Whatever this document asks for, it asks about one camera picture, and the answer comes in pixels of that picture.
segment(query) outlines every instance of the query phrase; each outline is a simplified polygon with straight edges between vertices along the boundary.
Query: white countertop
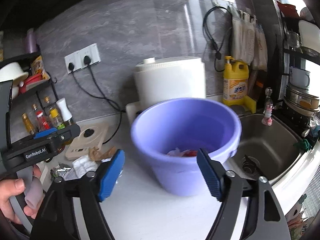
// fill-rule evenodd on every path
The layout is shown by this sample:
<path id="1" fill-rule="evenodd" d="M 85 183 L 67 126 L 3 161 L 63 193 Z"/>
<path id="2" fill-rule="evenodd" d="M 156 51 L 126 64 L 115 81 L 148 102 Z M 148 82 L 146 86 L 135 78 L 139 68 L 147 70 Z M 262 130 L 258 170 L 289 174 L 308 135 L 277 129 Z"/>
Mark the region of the white countertop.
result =
<path id="1" fill-rule="evenodd" d="M 105 121 L 115 124 L 114 116 L 89 122 Z M 127 118 L 116 136 L 103 150 L 116 146 L 125 151 L 122 176 L 118 179 L 109 198 L 101 203 L 101 209 L 116 240 L 201 240 L 205 239 L 220 208 L 220 203 L 211 197 L 209 191 L 192 197 L 180 197 L 166 192 L 156 181 L 150 169 L 136 154 L 130 139 L 130 125 Z M 112 134 L 115 125 L 108 132 Z M 304 154 L 289 176 L 274 186 L 274 192 L 287 213 L 300 198 L 313 178 L 320 164 L 320 143 L 313 151 Z M 63 153 L 49 163 L 67 163 Z M 239 216 L 232 239 L 239 239 L 246 212 L 246 198 L 242 198 Z M 82 217 L 80 201 L 74 200 L 76 219 L 82 240 L 89 240 Z"/>

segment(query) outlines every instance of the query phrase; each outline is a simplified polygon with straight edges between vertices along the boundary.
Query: white lid knob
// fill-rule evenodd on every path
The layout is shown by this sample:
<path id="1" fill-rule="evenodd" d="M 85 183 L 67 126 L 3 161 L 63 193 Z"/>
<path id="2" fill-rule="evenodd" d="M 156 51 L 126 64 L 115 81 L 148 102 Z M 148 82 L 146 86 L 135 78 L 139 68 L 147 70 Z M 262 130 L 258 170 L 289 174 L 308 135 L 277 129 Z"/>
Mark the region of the white lid knob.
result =
<path id="1" fill-rule="evenodd" d="M 156 62 L 156 58 L 154 57 L 146 58 L 143 60 L 144 64 L 155 63 L 155 62 Z"/>
<path id="2" fill-rule="evenodd" d="M 56 102 L 56 104 L 60 109 L 63 121 L 66 122 L 66 121 L 70 120 L 72 118 L 72 114 L 68 109 L 66 99 L 61 98 Z"/>

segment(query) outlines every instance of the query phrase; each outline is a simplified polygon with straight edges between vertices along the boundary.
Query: stainless steel sink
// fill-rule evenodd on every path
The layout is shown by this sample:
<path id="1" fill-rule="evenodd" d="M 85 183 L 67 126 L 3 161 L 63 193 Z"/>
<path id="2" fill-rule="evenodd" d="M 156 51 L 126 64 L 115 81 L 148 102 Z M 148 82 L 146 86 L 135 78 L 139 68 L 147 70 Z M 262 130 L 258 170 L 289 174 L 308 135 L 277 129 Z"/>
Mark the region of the stainless steel sink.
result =
<path id="1" fill-rule="evenodd" d="M 273 185 L 302 156 L 303 152 L 293 146 L 301 138 L 276 117 L 272 117 L 271 126 L 263 125 L 262 118 L 263 114 L 240 118 L 240 144 L 230 162 L 237 166 L 240 176 L 257 179 L 264 175 Z"/>

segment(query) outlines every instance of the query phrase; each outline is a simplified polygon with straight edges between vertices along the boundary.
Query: sink drain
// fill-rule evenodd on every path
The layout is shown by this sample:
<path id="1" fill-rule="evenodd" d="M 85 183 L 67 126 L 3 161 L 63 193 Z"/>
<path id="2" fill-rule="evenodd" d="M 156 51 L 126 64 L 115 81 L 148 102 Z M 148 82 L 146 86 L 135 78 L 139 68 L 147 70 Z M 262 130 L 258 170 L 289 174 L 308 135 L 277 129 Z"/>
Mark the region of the sink drain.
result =
<path id="1" fill-rule="evenodd" d="M 250 158 L 250 160 L 251 160 L 252 162 L 255 163 L 255 165 L 254 165 L 252 162 L 246 160 L 246 158 L 244 157 L 244 158 L 242 158 L 242 160 L 241 160 L 241 161 L 242 161 L 242 170 L 243 170 L 245 173 L 247 173 L 248 175 L 251 175 L 251 176 L 257 175 L 257 174 L 258 174 L 257 166 L 258 166 L 258 168 L 259 168 L 259 167 L 260 167 L 260 163 L 259 163 L 259 161 L 258 161 L 256 158 L 254 158 L 254 157 L 249 156 L 249 158 Z"/>

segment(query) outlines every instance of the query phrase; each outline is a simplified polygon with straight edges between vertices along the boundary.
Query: human hand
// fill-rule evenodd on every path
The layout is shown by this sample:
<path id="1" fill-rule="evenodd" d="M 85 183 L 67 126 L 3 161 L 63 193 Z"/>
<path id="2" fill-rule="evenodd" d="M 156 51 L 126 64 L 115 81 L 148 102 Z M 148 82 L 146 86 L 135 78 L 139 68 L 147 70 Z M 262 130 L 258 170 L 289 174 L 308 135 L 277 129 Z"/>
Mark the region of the human hand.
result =
<path id="1" fill-rule="evenodd" d="M 40 178 L 41 171 L 37 165 L 33 165 L 33 175 Z M 10 204 L 9 198 L 11 196 L 17 196 L 25 190 L 26 186 L 23 179 L 5 179 L 0 181 L 0 209 L 4 216 L 16 224 L 21 224 L 20 219 L 14 213 Z M 23 211 L 27 216 L 36 218 L 37 212 L 41 205 L 42 200 L 38 203 L 36 209 L 32 209 L 29 206 L 25 206 Z"/>

